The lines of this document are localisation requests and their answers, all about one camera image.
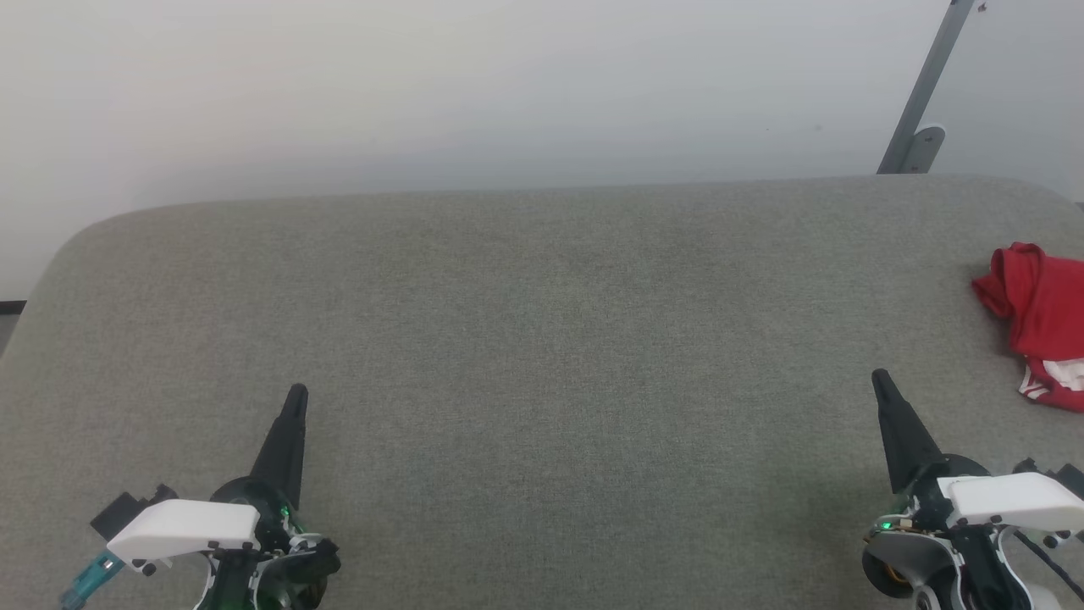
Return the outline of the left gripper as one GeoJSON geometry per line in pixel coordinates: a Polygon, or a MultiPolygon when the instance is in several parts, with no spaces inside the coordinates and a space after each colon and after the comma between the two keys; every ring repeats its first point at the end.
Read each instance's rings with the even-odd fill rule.
{"type": "Polygon", "coordinates": [[[220,486],[214,502],[255,508],[255,541],[228,548],[212,541],[198,609],[317,609],[340,571],[340,548],[298,516],[309,391],[291,386],[250,476],[220,486]]]}

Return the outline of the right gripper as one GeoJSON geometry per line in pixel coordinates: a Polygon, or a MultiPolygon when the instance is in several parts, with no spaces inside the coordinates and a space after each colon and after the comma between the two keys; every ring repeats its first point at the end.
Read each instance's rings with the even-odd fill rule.
{"type": "Polygon", "coordinates": [[[889,371],[872,371],[872,390],[896,495],[864,538],[872,587],[914,609],[1058,609],[1057,596],[1027,583],[1005,547],[1019,541],[1064,576],[1050,555],[1064,544],[1064,471],[1027,459],[995,476],[943,455],[889,371]]]}

